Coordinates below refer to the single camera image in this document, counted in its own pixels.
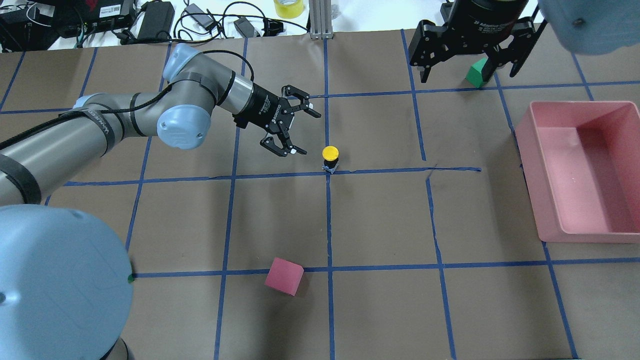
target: pink bin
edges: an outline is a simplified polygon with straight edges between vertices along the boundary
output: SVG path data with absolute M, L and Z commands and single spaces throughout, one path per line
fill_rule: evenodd
M 640 242 L 634 103 L 534 101 L 516 135 L 542 241 Z

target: blue tape line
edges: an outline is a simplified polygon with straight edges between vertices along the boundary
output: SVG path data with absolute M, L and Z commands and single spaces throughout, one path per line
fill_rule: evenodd
M 326 39 L 323 39 L 323 61 L 324 61 L 324 96 L 329 95 L 329 49 Z
M 554 286 L 554 292 L 556 293 L 556 300 L 558 303 L 558 310 L 560 310 L 560 317 L 562 318 L 562 323 L 564 325 L 564 332 L 566 333 L 566 339 L 569 342 L 569 348 L 571 349 L 571 356 L 574 359 L 578 359 L 578 352 L 575 348 L 575 343 L 573 342 L 573 335 L 571 334 L 571 327 L 569 326 L 569 320 L 566 317 L 566 311 L 564 310 L 564 304 L 562 301 L 562 295 L 560 295 L 560 287 L 558 286 L 558 281 L 556 279 L 556 271 L 554 270 L 553 262 L 551 261 L 551 255 L 549 254 L 549 249 L 547 248 L 547 243 L 542 243 L 542 249 L 545 252 L 545 258 L 547 259 L 547 266 L 549 269 L 549 274 L 551 275 L 551 283 Z
M 225 275 L 257 275 L 268 274 L 269 269 L 227 270 Z
M 144 183 L 175 183 L 178 181 L 210 181 L 210 180 L 231 180 L 231 176 L 195 176 L 195 177 L 167 177 L 167 178 L 154 178 L 145 179 Z
M 129 251 L 129 246 L 131 246 L 131 235 L 133 234 L 133 227 L 136 222 L 136 214 L 138 213 L 138 203 L 140 202 L 140 195 L 142 194 L 142 184 L 145 178 L 145 171 L 147 169 L 147 158 L 149 156 L 149 149 L 151 149 L 151 139 L 151 137 L 147 138 L 145 155 L 142 159 L 142 166 L 140 168 L 140 180 L 138 181 L 136 200 L 133 202 L 133 209 L 131 210 L 131 220 L 129 221 L 129 229 L 127 230 L 127 241 L 125 241 L 125 249 L 127 249 L 127 252 Z
M 388 173 L 402 173 L 402 172 L 423 172 L 423 171 L 473 171 L 481 172 L 482 168 L 479 167 L 416 167 L 416 168 L 379 168 L 379 169 L 363 169 L 363 170 L 338 170 L 334 175 L 351 175 L 351 174 L 388 174 Z M 252 175 L 236 175 L 234 176 L 196 176 L 196 177 L 166 177 L 166 178 L 153 178 L 143 179 L 142 182 L 147 183 L 174 183 L 179 181 L 215 181 L 215 180 L 231 180 L 232 178 L 238 179 L 271 179 L 278 177 L 305 177 L 305 176 L 325 176 L 324 171 L 314 172 L 284 172 L 280 174 L 252 174 Z M 64 186 L 116 186 L 116 185 L 129 185 L 138 184 L 140 180 L 121 180 L 121 181 L 68 181 Z
M 632 81 L 603 81 L 597 83 L 586 83 L 587 86 L 615 86 L 615 85 L 638 85 L 640 84 L 640 80 L 632 80 Z M 532 89 L 532 88 L 570 88 L 570 87 L 581 87 L 584 84 L 549 84 L 549 85 L 509 85 L 502 86 L 503 90 L 514 90 L 514 89 Z M 437 92 L 467 92 L 467 91 L 480 91 L 480 90 L 498 90 L 497 86 L 486 86 L 481 89 L 476 88 L 444 88 L 444 89 L 423 89 L 416 90 L 416 94 L 424 94 L 424 93 L 437 93 Z M 363 93 L 351 93 L 351 94 L 328 94 L 328 95 L 311 95 L 310 97 L 313 99 L 318 98 L 331 98 L 331 97 L 359 97 L 359 96 L 381 96 L 381 95 L 403 95 L 403 94 L 411 94 L 411 90 L 402 90 L 402 91 L 391 91 L 391 92 L 363 92 Z M 2 114 L 19 114 L 19 113 L 47 113 L 47 112 L 55 112 L 55 111 L 68 111 L 71 108 L 57 108 L 57 109 L 32 109 L 32 110 L 8 110 L 8 111 L 0 111 L 0 115 Z
M 409 82 L 411 84 L 411 98 L 413 99 L 413 114 L 415 115 L 415 127 L 418 131 L 418 143 L 420 145 L 420 156 L 422 156 L 423 161 L 427 161 L 427 156 L 424 153 L 424 140 L 422 139 L 422 126 L 420 124 L 420 113 L 418 111 L 418 99 L 415 96 L 415 83 L 413 82 L 413 70 L 411 69 L 409 48 L 406 46 L 404 29 L 400 29 L 400 35 L 402 36 L 402 45 L 404 48 L 404 57 L 406 58 L 406 67 L 409 71 Z
M 498 73 L 495 72 L 493 74 L 493 78 L 495 79 L 496 85 L 498 85 L 498 94 L 500 95 L 500 102 L 502 103 L 502 109 L 504 110 L 504 116 L 507 118 L 507 124 L 509 124 L 509 128 L 511 129 L 511 133 L 513 137 L 516 136 L 516 130 L 513 127 L 513 122 L 511 121 L 511 115 L 509 114 L 509 108 L 507 107 L 507 102 L 504 99 L 504 92 L 502 91 L 502 85 L 500 84 L 500 77 Z
M 324 94 L 329 94 L 329 50 L 327 39 L 323 39 Z M 329 146 L 329 98 L 324 99 L 324 144 Z M 329 311 L 329 358 L 335 360 L 335 322 L 333 321 L 333 247 L 331 245 L 331 175 L 325 175 L 326 181 L 326 264 L 327 294 Z
M 126 181 L 67 181 L 64 186 L 116 186 L 138 184 L 140 180 Z
M 323 39 L 324 61 L 324 146 L 329 146 L 329 54 L 326 39 Z
M 407 95 L 411 90 L 399 90 L 399 91 L 380 91 L 380 92 L 353 92 L 345 94 L 325 94 L 317 95 L 316 97 L 358 97 L 358 96 L 384 96 L 384 95 Z
M 93 69 L 93 63 L 95 62 L 95 56 L 98 54 L 98 48 L 93 48 L 93 56 L 91 57 L 91 62 L 89 63 L 89 69 L 86 71 L 86 76 L 84 77 L 84 83 L 82 84 L 82 89 L 80 89 L 80 95 L 78 97 L 84 96 L 84 90 L 86 89 L 86 84 L 89 82 L 89 77 L 91 76 L 91 70 Z
M 249 39 L 248 38 L 244 38 L 244 45 L 243 45 L 243 57 L 246 59 L 246 49 L 249 46 Z M 242 61 L 242 67 L 240 68 L 240 73 L 242 74 L 242 76 L 244 76 L 244 68 L 246 67 L 246 63 L 244 61 Z
M 589 86 L 609 86 L 609 85 L 638 85 L 640 80 L 633 81 L 602 81 L 599 83 L 587 83 Z
M 364 170 L 338 170 L 334 172 L 335 175 L 350 175 L 350 174 L 388 174 L 393 172 L 422 172 L 430 170 L 450 170 L 450 171 L 473 171 L 481 172 L 482 168 L 479 167 L 414 167 L 414 168 L 378 168 L 378 169 L 364 169 Z
M 144 277 L 187 277 L 187 276 L 217 276 L 221 275 L 222 271 L 184 271 L 184 272 L 143 272 L 133 274 L 135 278 Z
M 543 266 L 547 262 L 544 260 L 532 261 L 498 261 L 491 263 L 449 263 L 443 264 L 445 269 L 462 269 L 462 268 L 504 268 L 512 266 Z
M 26 53 L 23 51 L 22 55 L 20 55 L 20 60 L 18 60 L 18 64 L 15 66 L 15 70 L 13 71 L 13 76 L 11 77 L 11 80 L 9 80 L 9 85 L 7 85 L 6 91 L 2 96 L 2 101 L 0 101 L 0 110 L 2 110 L 2 107 L 4 106 L 4 102 L 6 101 L 6 98 L 9 96 L 9 91 L 11 91 L 11 87 L 13 86 L 13 82 L 15 81 L 16 76 L 18 76 L 18 70 L 20 70 L 20 66 L 22 65 L 22 61 L 24 60 L 25 54 Z
M 447 336 L 449 337 L 449 351 L 451 352 L 451 358 L 456 360 L 456 344 L 453 338 L 453 326 L 451 324 L 451 311 L 449 310 L 449 296 L 447 294 L 447 283 L 444 277 L 444 266 L 442 263 L 442 253 L 438 246 L 438 236 L 436 234 L 436 223 L 433 216 L 433 194 L 431 193 L 431 180 L 426 179 L 425 184 L 427 187 L 427 199 L 429 201 L 429 215 L 431 217 L 431 230 L 433 232 L 433 245 L 436 249 L 436 259 L 438 261 L 438 271 L 440 272 L 440 290 L 442 291 L 442 304 L 444 306 L 444 318 L 447 324 Z
M 640 263 L 640 258 L 567 259 L 552 260 L 551 263 L 553 265 Z
M 169 61 L 169 55 L 171 55 L 171 43 L 166 47 L 166 55 L 164 57 L 164 64 Z M 160 84 L 158 84 L 158 91 L 162 91 L 164 79 L 160 76 Z M 147 160 L 149 158 L 149 150 L 151 150 L 152 137 L 147 138 L 147 146 L 145 147 L 145 155 L 142 158 L 142 166 L 140 167 L 140 178 L 138 179 L 138 191 L 136 192 L 136 200 L 133 202 L 133 210 L 131 211 L 131 220 L 129 221 L 129 229 L 127 230 L 127 241 L 125 242 L 125 249 L 129 251 L 131 246 L 131 235 L 133 234 L 133 227 L 136 223 L 136 215 L 138 214 L 138 203 L 140 202 L 140 195 L 142 195 L 142 186 L 145 184 L 145 171 L 147 170 Z
M 550 84 L 550 85 L 508 85 L 500 86 L 503 90 L 521 90 L 521 89 L 549 89 L 549 88 L 578 88 L 583 84 Z
M 571 53 L 571 57 L 573 58 L 573 63 L 575 64 L 575 68 L 578 69 L 578 74 L 580 74 L 580 79 L 582 80 L 582 84 L 584 85 L 584 89 L 589 96 L 589 100 L 593 101 L 593 95 L 591 94 L 591 89 L 589 89 L 589 85 L 587 84 L 587 79 L 584 77 L 584 73 L 582 72 L 582 67 L 580 67 L 580 63 L 578 62 L 578 57 L 574 53 Z
M 609 263 L 640 263 L 640 258 L 611 258 L 611 259 L 566 259 L 552 260 L 553 265 L 580 265 L 580 264 L 609 264 Z M 488 263 L 443 263 L 439 264 L 400 264 L 400 265 L 353 265 L 353 266 L 332 266 L 332 272 L 358 272 L 358 271 L 394 271 L 394 270 L 429 270 L 439 269 L 459 269 L 459 268 L 504 268 L 519 266 L 548 266 L 546 260 L 531 261 L 496 261 Z M 305 267 L 305 272 L 328 272 L 328 266 Z M 140 273 L 137 277 L 187 277 L 187 276 L 220 276 L 223 275 L 256 275 L 268 274 L 269 269 L 246 269 L 246 270 L 206 270 L 187 272 L 154 272 Z
M 420 89 L 416 90 L 417 94 L 425 94 L 432 92 L 468 92 L 468 91 L 485 91 L 485 90 L 498 90 L 496 86 L 486 86 L 482 88 L 446 88 L 446 89 Z
M 280 174 L 252 174 L 252 175 L 238 175 L 236 179 L 267 179 L 272 177 L 295 177 L 295 176 L 324 176 L 324 171 L 311 171 L 311 172 L 282 172 Z
M 0 114 L 9 115 L 9 114 L 31 114 L 31 113 L 56 113 L 61 111 L 69 111 L 71 108 L 58 108 L 58 109 L 35 109 L 35 110 L 9 110 L 9 111 L 0 111 Z
M 244 38 L 243 56 L 246 58 L 246 52 L 249 41 Z M 241 68 L 241 75 L 244 76 L 244 62 Z M 229 247 L 231 243 L 231 225 L 234 212 L 234 196 L 236 193 L 236 174 L 238 165 L 238 148 L 240 144 L 240 129 L 236 128 L 236 142 L 234 145 L 234 162 L 231 169 L 231 186 L 229 188 L 229 204 L 227 209 L 227 231 L 225 233 L 225 250 L 222 258 L 222 277 L 220 280 L 220 297 L 218 299 L 218 320 L 216 321 L 216 341 L 214 343 L 214 360 L 220 358 L 220 339 L 222 336 L 222 316 L 225 308 L 225 292 L 227 289 L 227 268 L 229 263 Z
M 357 265 L 357 266 L 334 266 L 333 271 L 381 271 L 381 270 L 425 270 L 437 269 L 438 264 L 404 264 L 404 265 Z

